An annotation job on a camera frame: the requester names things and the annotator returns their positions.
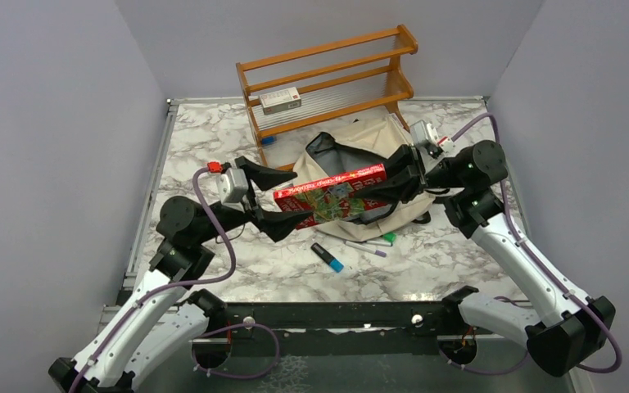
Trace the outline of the red Treehouse book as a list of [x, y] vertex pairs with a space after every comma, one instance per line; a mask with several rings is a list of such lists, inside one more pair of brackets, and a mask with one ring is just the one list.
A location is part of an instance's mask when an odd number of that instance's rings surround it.
[[328, 178], [287, 187], [273, 192], [274, 202], [283, 212], [309, 212], [297, 230], [337, 220], [350, 220], [370, 210], [384, 207], [379, 201], [354, 194], [387, 179], [384, 165], [377, 164]]

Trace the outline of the beige canvas backpack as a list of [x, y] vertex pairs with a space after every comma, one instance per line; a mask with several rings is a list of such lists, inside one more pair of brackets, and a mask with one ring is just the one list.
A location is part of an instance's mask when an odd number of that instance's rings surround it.
[[[308, 183], [382, 163], [411, 138], [396, 115], [356, 120], [313, 137], [296, 160], [295, 184]], [[350, 220], [317, 225], [315, 230], [343, 240], [363, 242], [393, 233], [408, 224], [428, 224], [432, 194], [423, 193], [405, 204], [386, 205]]]

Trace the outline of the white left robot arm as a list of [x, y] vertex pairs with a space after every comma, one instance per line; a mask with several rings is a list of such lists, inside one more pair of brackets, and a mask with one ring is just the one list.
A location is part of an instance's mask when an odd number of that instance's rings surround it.
[[48, 375], [62, 392], [130, 392], [139, 373], [126, 366], [165, 312], [195, 286], [223, 282], [237, 269], [229, 230], [251, 223], [273, 242], [310, 217], [306, 211], [262, 208], [255, 190], [295, 179], [238, 157], [211, 161], [192, 176], [194, 199], [172, 196], [161, 207], [156, 231], [163, 237], [148, 270], [110, 324], [72, 358], [58, 358]]

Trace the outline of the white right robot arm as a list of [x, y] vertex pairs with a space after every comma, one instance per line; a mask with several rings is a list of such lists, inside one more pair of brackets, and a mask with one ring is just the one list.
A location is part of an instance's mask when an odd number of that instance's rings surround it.
[[532, 306], [521, 309], [467, 289], [441, 309], [445, 330], [485, 328], [524, 347], [554, 377], [585, 369], [584, 360], [605, 343], [612, 345], [615, 360], [603, 373], [620, 367], [622, 352], [610, 332], [616, 314], [613, 303], [605, 296], [589, 296], [559, 272], [516, 227], [507, 202], [492, 191], [508, 176], [499, 143], [483, 140], [450, 157], [403, 145], [383, 167], [386, 180], [363, 187], [355, 197], [396, 204], [409, 202], [428, 188], [458, 189], [443, 202], [448, 220], [498, 263]]

